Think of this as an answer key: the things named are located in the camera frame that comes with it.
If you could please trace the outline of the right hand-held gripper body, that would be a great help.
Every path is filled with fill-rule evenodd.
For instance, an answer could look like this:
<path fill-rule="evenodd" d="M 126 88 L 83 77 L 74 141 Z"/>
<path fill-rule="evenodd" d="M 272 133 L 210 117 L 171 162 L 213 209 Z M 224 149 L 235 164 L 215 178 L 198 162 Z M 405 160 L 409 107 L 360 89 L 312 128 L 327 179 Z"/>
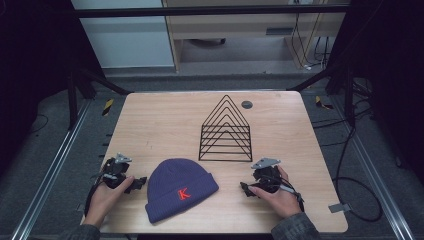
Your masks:
<path fill-rule="evenodd" d="M 279 163 L 280 160 L 267 157 L 254 163 L 251 168 L 254 170 L 255 186 L 268 193 L 275 193 L 282 184 L 281 174 L 277 167 Z"/>

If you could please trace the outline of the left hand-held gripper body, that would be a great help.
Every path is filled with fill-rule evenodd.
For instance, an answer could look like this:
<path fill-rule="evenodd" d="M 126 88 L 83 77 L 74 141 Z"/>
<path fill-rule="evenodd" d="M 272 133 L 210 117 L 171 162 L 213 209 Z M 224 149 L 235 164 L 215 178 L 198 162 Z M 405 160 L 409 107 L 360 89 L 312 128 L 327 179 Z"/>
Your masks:
<path fill-rule="evenodd" d="M 115 157 L 108 159 L 101 170 L 101 180 L 109 187 L 116 188 L 125 179 L 129 168 L 129 163 L 132 161 L 131 158 L 124 156 L 121 153 L 117 153 Z"/>

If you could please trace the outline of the purple knit beanie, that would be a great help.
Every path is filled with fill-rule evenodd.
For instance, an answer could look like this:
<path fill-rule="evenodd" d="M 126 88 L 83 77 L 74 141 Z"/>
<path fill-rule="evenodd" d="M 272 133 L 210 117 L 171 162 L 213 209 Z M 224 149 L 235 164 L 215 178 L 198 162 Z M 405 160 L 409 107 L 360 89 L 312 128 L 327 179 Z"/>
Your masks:
<path fill-rule="evenodd" d="M 162 161 L 148 181 L 145 209 L 155 224 L 195 207 L 219 189 L 213 175 L 197 162 L 175 158 Z"/>

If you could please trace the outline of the person's right hand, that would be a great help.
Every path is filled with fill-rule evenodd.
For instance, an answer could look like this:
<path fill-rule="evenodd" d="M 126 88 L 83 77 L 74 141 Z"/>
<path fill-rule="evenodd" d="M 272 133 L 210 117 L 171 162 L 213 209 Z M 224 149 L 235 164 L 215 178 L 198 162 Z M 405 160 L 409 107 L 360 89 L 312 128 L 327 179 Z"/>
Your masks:
<path fill-rule="evenodd" d="M 249 190 L 260 199 L 266 201 L 282 219 L 287 219 L 302 212 L 296 196 L 290 192 L 279 189 L 277 192 L 269 193 L 254 186 L 250 186 Z"/>

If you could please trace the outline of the person's left hand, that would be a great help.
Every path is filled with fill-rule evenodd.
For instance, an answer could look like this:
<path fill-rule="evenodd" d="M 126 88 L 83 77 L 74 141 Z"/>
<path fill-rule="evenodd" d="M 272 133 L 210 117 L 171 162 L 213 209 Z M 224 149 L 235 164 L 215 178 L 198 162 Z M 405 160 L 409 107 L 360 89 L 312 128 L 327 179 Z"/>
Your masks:
<path fill-rule="evenodd" d="M 83 224 L 100 228 L 107 214 L 118 202 L 125 190 L 131 186 L 134 179 L 134 176 L 127 177 L 114 189 L 109 188 L 105 183 L 101 183 L 92 195 L 89 210 L 83 220 Z"/>

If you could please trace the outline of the yellow black striped tape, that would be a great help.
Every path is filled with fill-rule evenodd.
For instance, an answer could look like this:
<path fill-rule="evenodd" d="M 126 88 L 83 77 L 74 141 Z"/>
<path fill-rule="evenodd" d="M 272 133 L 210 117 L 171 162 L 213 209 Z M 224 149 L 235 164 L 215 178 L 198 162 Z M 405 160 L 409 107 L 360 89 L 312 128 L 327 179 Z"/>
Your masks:
<path fill-rule="evenodd" d="M 315 96 L 315 105 L 324 109 L 334 109 L 331 104 L 324 104 L 319 96 Z"/>
<path fill-rule="evenodd" d="M 102 116 L 107 116 L 109 114 L 109 111 L 110 111 L 113 103 L 114 103 L 114 99 L 108 99 L 106 101 L 105 106 L 104 106 L 103 111 L 102 111 Z"/>

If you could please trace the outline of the black metal stand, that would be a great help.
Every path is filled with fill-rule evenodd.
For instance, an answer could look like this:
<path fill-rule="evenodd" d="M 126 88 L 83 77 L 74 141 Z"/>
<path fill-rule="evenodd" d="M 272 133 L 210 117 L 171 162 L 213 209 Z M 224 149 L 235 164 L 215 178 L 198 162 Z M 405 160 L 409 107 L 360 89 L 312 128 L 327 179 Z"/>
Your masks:
<path fill-rule="evenodd" d="M 353 71 L 349 65 L 346 66 L 330 66 L 325 70 L 315 74 L 306 81 L 288 88 L 288 91 L 303 91 L 308 86 L 324 79 L 329 78 L 329 82 L 325 87 L 325 91 L 334 95 L 341 89 L 344 89 L 344 115 L 345 119 L 351 127 L 356 125 L 355 113 L 353 105 Z"/>
<path fill-rule="evenodd" d="M 105 77 L 97 75 L 87 69 L 74 69 L 67 77 L 67 92 L 68 92 L 68 105 L 69 105 L 69 129 L 72 129 L 78 120 L 77 109 L 77 94 L 79 90 L 85 99 L 93 99 L 96 96 L 96 91 L 91 85 L 91 82 L 101 84 L 102 86 L 118 93 L 120 95 L 130 94 L 129 90 L 121 88 L 112 82 L 108 81 Z"/>

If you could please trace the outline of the black curtain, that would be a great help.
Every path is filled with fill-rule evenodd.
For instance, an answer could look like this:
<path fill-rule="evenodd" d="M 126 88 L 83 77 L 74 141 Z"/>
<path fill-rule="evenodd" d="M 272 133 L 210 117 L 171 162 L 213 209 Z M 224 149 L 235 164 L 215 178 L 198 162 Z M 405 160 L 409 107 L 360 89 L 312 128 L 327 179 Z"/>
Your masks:
<path fill-rule="evenodd" d="M 35 121 L 38 104 L 67 88 L 75 68 L 103 71 L 71 0 L 0 0 L 0 177 Z"/>
<path fill-rule="evenodd" d="M 372 103 L 401 159 L 424 185 L 424 0 L 350 0 L 332 50 L 353 40 L 353 74 L 369 80 Z"/>

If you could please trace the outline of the white cabinet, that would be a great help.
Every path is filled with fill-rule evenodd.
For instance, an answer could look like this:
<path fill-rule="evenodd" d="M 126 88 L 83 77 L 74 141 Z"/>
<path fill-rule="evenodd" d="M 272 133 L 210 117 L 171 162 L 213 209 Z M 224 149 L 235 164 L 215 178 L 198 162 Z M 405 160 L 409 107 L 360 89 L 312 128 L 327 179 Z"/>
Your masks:
<path fill-rule="evenodd" d="M 76 10 L 162 7 L 161 0 L 71 0 Z M 81 18 L 103 69 L 173 67 L 165 18 Z"/>

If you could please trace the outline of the light wooden desk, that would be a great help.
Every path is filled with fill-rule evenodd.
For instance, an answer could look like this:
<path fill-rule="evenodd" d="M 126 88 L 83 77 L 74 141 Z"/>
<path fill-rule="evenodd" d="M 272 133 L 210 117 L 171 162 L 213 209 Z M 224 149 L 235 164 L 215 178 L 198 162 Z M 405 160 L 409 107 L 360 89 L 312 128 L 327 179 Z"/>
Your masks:
<path fill-rule="evenodd" d="M 350 0 L 161 0 L 165 7 L 259 6 L 348 4 Z M 168 32 L 174 62 L 180 62 L 181 46 L 188 39 L 231 37 L 283 37 L 296 67 L 312 64 L 309 53 L 313 40 L 335 37 L 345 18 L 344 13 L 291 13 L 168 16 Z"/>

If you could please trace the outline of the aluminium floor rail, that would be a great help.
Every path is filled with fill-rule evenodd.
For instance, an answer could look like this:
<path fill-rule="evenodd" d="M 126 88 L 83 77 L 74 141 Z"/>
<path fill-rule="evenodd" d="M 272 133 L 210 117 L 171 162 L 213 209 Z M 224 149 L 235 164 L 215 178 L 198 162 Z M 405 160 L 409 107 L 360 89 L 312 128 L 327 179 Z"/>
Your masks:
<path fill-rule="evenodd" d="M 382 210 L 395 236 L 398 240 L 416 240 L 386 183 L 374 166 L 372 159 L 357 132 L 355 132 L 352 136 L 352 144 L 358 157 L 358 161 L 360 162 L 374 193 L 380 200 Z"/>
<path fill-rule="evenodd" d="M 25 214 L 23 215 L 19 224 L 11 235 L 10 240 L 28 239 L 32 228 L 36 223 L 45 205 L 45 202 L 51 192 L 51 189 L 56 182 L 56 179 L 62 169 L 62 166 L 65 163 L 65 160 L 67 159 L 67 156 L 74 144 L 74 141 L 76 140 L 80 132 L 80 129 L 86 119 L 87 112 L 90 108 L 91 103 L 91 100 L 83 101 L 81 108 L 78 110 L 77 120 L 74 126 L 67 131 L 58 151 L 56 152 L 55 157 L 52 160 L 52 163 L 50 164 L 47 170 L 47 173 L 45 174 L 31 203 L 25 211 Z"/>

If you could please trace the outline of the black horizontal frame bar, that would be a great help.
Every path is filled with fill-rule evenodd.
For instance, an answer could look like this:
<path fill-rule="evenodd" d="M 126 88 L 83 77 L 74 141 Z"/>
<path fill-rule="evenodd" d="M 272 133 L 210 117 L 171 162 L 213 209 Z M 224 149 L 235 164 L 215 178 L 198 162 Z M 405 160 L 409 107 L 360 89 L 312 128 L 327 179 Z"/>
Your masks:
<path fill-rule="evenodd" d="M 259 5 L 259 6 L 203 6 L 129 9 L 83 9 L 67 11 L 78 18 L 202 16 L 243 14 L 340 13 L 349 11 L 349 4 L 319 5 Z"/>

